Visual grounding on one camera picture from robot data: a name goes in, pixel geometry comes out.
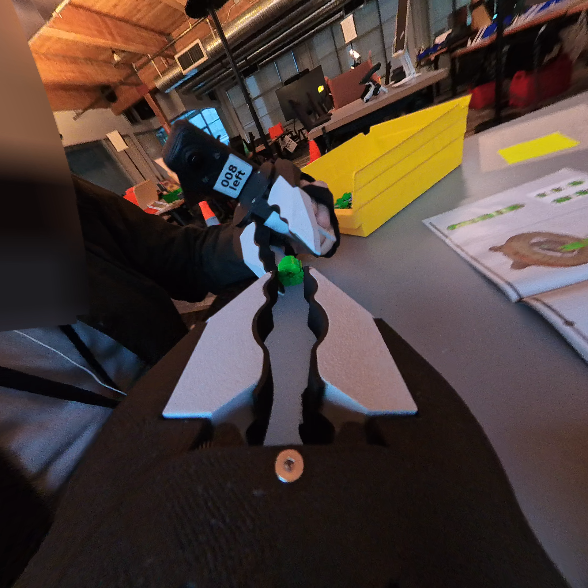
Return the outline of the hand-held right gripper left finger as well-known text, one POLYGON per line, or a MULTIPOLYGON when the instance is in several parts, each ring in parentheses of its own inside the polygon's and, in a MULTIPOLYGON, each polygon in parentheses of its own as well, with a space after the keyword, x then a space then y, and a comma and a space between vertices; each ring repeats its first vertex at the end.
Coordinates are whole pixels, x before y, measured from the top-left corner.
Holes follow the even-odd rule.
POLYGON ((208 319, 162 417, 232 424, 247 444, 264 444, 273 405, 265 340, 278 287, 276 271, 266 273, 208 319))

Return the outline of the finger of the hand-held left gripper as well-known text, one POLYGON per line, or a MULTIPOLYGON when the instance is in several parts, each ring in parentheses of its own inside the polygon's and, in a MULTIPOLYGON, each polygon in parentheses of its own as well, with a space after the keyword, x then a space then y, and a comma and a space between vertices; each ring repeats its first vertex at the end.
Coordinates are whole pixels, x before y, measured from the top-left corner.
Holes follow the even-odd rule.
POLYGON ((263 224, 248 224, 239 234, 242 258, 256 277, 277 271, 285 257, 284 247, 272 245, 271 237, 273 232, 263 224))
POLYGON ((283 177, 278 177, 269 191, 270 214, 263 224, 297 254, 333 254, 336 240, 320 239, 311 199, 305 190, 291 185, 283 177))

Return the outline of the green round toy brick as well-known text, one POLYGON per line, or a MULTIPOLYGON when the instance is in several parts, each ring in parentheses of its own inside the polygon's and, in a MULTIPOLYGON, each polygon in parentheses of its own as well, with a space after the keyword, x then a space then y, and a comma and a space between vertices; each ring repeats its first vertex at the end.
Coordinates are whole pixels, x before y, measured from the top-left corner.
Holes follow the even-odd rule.
POLYGON ((278 263, 277 274, 285 288, 302 284, 304 282, 303 263, 296 256, 287 255, 278 263))

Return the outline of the yellow plastic bin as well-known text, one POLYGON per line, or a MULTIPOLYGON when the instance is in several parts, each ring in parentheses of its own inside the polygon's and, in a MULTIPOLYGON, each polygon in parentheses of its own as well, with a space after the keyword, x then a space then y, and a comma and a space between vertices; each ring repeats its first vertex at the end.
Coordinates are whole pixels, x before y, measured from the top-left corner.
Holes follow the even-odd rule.
POLYGON ((337 200, 340 232, 366 237, 462 162, 471 95, 371 127, 302 171, 324 181, 337 200))

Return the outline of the person's left forearm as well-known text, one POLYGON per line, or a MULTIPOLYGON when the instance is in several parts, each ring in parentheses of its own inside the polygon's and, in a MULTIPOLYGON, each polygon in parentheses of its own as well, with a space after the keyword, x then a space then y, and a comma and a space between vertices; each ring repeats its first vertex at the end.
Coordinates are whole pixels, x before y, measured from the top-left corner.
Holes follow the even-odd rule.
POLYGON ((170 298, 199 302, 208 293, 256 279, 231 224, 176 226, 89 181, 75 175, 72 181, 85 245, 170 298))

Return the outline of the grey desk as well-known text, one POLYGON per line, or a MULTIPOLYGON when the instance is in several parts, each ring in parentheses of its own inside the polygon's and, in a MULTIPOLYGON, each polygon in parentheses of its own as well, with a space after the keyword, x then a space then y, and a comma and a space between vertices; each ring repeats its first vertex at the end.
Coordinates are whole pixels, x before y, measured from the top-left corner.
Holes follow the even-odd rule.
POLYGON ((397 329, 420 416, 378 422, 383 445, 191 454, 199 512, 221 540, 220 586, 587 587, 587 366, 421 224, 531 178, 461 169, 320 270, 397 329))

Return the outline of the person's left hand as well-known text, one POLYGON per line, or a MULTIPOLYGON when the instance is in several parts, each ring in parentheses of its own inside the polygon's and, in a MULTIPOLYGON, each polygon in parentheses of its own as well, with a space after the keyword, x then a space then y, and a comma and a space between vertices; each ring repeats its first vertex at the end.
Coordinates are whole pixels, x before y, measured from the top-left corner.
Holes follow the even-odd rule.
POLYGON ((321 240, 335 241, 334 228, 330 218, 330 212, 326 205, 311 199, 316 224, 321 240))

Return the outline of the black round-headed pole stand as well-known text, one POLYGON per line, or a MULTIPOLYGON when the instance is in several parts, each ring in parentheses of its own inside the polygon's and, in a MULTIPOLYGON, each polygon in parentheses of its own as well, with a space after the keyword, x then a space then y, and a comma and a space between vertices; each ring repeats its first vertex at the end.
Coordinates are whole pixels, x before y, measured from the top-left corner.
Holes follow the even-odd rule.
POLYGON ((210 16, 210 18, 212 19, 213 24, 215 26, 215 30, 217 31, 217 34, 219 36, 219 39, 221 41, 221 44, 224 48, 227 59, 228 59, 229 64, 231 66, 232 72, 236 78, 238 85, 239 85, 239 88, 240 88, 241 92, 243 93, 243 96, 245 98, 249 112, 252 116, 252 119, 254 120, 255 127, 257 128, 257 130, 260 134, 260 138, 263 142, 263 145, 266 149, 268 149, 269 151, 271 151, 273 153, 272 147, 270 146, 270 143, 267 140, 266 133, 264 132, 264 130, 262 128, 258 114, 254 108, 254 104, 252 102, 249 91, 246 88, 245 80, 239 71, 237 62, 234 59, 232 50, 228 44, 228 41, 227 41, 226 36, 224 34, 224 30, 223 30, 222 25, 220 23, 220 20, 217 16, 217 8, 219 6, 220 6, 219 1, 187 1, 186 5, 185 5, 185 13, 186 13, 187 17, 193 18, 193 19, 204 18, 205 14, 207 13, 210 16))

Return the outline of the black monitor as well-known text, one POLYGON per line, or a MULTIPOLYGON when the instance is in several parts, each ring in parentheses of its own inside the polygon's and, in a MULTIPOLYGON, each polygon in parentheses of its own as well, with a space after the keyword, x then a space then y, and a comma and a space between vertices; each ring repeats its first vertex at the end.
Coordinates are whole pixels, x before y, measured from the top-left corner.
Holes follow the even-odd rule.
POLYGON ((320 65, 301 72, 300 77, 275 93, 285 121, 297 119, 306 125, 330 119, 325 76, 320 65))

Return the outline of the grey background table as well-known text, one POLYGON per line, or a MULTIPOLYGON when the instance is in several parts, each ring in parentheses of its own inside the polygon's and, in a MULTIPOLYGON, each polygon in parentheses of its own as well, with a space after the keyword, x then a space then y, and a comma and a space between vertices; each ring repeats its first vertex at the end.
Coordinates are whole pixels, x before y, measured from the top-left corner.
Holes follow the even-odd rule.
POLYGON ((323 130, 329 133, 358 119, 362 119, 372 112, 379 111, 418 91, 441 82, 448 76, 449 69, 442 68, 439 70, 417 73, 416 76, 406 78, 399 84, 389 85, 387 86, 387 92, 381 91, 368 102, 364 102, 363 99, 357 99, 341 108, 335 109, 332 111, 331 118, 326 123, 321 123, 309 131, 307 137, 310 140, 314 140, 322 135, 323 130))

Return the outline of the instruction booklet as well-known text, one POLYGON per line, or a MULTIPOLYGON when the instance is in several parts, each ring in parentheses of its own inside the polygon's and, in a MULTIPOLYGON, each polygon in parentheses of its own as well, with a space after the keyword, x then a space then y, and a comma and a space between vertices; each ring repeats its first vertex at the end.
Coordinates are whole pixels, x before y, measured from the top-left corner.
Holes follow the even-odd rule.
POLYGON ((423 224, 587 361, 587 173, 570 168, 423 224))

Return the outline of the person's grey trousers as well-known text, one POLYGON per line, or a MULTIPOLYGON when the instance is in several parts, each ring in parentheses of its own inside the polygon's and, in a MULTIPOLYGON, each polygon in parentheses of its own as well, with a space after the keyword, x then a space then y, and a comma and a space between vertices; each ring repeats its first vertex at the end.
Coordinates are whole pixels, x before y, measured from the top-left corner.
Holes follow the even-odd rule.
MULTIPOLYGON (((118 399, 149 369, 120 342, 82 322, 75 333, 100 375, 59 327, 1 332, 1 366, 118 399)), ((41 496, 56 496, 111 410, 1 387, 1 452, 41 496)))

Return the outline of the red container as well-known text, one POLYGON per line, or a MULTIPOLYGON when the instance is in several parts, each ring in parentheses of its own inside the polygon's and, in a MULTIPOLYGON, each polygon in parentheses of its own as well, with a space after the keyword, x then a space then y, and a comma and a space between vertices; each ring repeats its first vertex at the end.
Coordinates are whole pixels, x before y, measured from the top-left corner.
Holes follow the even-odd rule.
POLYGON ((469 109, 481 110, 495 105, 496 84, 495 81, 487 82, 471 88, 469 109))
POLYGON ((526 108, 542 99, 566 92, 571 85, 572 71, 573 62, 567 54, 541 66, 537 73, 517 71, 509 87, 509 106, 526 108))

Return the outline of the clear sheet with yellow square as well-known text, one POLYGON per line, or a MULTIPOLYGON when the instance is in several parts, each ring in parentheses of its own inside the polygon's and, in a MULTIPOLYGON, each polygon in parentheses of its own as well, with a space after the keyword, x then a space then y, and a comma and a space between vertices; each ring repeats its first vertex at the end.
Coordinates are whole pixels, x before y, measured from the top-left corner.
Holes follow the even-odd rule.
POLYGON ((587 143, 560 131, 527 139, 495 133, 479 138, 479 165, 482 172, 498 171, 586 147, 587 143))

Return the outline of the silver air duct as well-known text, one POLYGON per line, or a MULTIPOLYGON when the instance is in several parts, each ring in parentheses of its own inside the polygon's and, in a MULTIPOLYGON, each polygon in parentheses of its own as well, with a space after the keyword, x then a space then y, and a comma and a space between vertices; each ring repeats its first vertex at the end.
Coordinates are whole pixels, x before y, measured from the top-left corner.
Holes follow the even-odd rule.
MULTIPOLYGON (((273 27, 281 31, 290 21, 296 22, 310 9, 319 8, 323 1, 259 1, 236 19, 223 25, 226 40, 236 56, 236 46, 249 40, 261 40, 273 27)), ((194 39, 174 57, 175 64, 153 80, 156 89, 168 92, 186 77, 213 65, 226 56, 218 33, 194 39)))

